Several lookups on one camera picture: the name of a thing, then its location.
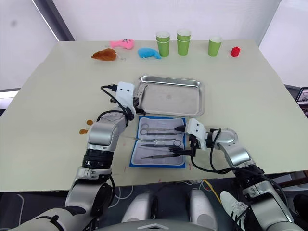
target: black strap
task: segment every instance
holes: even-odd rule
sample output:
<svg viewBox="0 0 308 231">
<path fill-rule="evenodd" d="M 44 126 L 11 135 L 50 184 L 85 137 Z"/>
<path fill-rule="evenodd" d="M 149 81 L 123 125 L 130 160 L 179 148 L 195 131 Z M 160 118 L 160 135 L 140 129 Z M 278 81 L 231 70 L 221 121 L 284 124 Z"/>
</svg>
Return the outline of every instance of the black strap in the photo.
<svg viewBox="0 0 308 231">
<path fill-rule="evenodd" d="M 59 216 L 58 215 L 54 215 L 53 217 L 48 217 L 48 216 L 41 216 L 39 218 L 36 218 L 37 219 L 40 219 L 40 218 L 45 218 L 45 219 L 49 219 L 50 220 L 50 223 L 53 224 L 55 227 L 57 227 L 57 229 L 59 231 L 64 231 L 64 229 L 62 228 L 62 226 L 57 222 L 57 220 L 59 219 Z"/>
</svg>

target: yellow cable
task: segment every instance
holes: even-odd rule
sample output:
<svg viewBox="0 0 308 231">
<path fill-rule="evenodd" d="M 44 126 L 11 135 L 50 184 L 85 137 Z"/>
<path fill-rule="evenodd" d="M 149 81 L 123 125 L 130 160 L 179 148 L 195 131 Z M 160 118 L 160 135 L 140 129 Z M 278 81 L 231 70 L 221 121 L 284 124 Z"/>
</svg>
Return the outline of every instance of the yellow cable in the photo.
<svg viewBox="0 0 308 231">
<path fill-rule="evenodd" d="M 213 189 L 213 186 L 207 181 L 207 180 L 203 180 L 212 190 L 212 192 L 214 193 L 214 195 L 216 196 L 217 200 L 219 201 L 219 203 L 221 204 L 221 200 L 219 198 L 219 196 L 217 195 L 217 193 L 215 192 L 215 190 Z"/>
</svg>

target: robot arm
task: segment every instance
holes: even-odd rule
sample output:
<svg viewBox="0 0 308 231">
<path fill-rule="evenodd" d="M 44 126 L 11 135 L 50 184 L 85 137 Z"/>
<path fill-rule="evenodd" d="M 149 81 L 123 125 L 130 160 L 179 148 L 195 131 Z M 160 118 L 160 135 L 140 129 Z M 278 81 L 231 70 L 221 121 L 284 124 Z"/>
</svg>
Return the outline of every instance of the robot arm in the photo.
<svg viewBox="0 0 308 231">
<path fill-rule="evenodd" d="M 77 231 L 85 227 L 92 230 L 92 221 L 108 208 L 114 192 L 114 187 L 107 184 L 110 179 L 114 186 L 111 178 L 114 151 L 120 134 L 128 125 L 128 120 L 133 120 L 136 111 L 133 106 L 133 84 L 120 82 L 118 86 L 106 87 L 116 91 L 116 97 L 107 94 L 120 105 L 102 113 L 89 130 L 86 154 L 77 170 L 65 207 L 50 209 L 14 231 Z"/>
<path fill-rule="evenodd" d="M 248 151 L 240 145 L 235 131 L 224 129 L 219 133 L 218 130 L 211 129 L 206 132 L 204 125 L 196 119 L 189 121 L 186 130 L 190 136 L 196 137 L 197 146 L 202 150 L 214 147 L 224 152 L 229 166 L 243 188 L 243 195 L 252 202 L 251 209 L 263 230 L 302 230 L 293 223 L 289 209 L 272 184 L 264 180 L 264 171 L 256 166 Z"/>
</svg>

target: stainless steel tray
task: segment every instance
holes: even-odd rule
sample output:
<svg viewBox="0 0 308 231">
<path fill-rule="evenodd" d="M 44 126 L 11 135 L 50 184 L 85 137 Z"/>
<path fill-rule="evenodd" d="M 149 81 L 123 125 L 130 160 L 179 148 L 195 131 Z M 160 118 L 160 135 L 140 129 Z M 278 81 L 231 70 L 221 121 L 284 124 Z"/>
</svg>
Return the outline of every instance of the stainless steel tray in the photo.
<svg viewBox="0 0 308 231">
<path fill-rule="evenodd" d="M 198 117 L 204 113 L 204 85 L 192 79 L 142 76 L 134 91 L 146 113 Z"/>
</svg>

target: stacked cups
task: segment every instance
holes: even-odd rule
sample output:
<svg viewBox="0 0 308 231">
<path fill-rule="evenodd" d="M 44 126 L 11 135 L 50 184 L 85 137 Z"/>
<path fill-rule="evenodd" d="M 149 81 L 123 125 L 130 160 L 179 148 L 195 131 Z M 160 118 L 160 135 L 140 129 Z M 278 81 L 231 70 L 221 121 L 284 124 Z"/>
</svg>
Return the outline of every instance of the stacked cups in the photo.
<svg viewBox="0 0 308 231">
<path fill-rule="evenodd" d="M 191 40 L 191 31 L 186 29 L 178 30 L 178 53 L 179 55 L 187 55 L 189 42 Z"/>
<path fill-rule="evenodd" d="M 170 45 L 169 32 L 158 31 L 156 33 L 156 41 L 157 41 L 160 56 L 167 57 L 169 55 L 169 45 Z"/>
</svg>

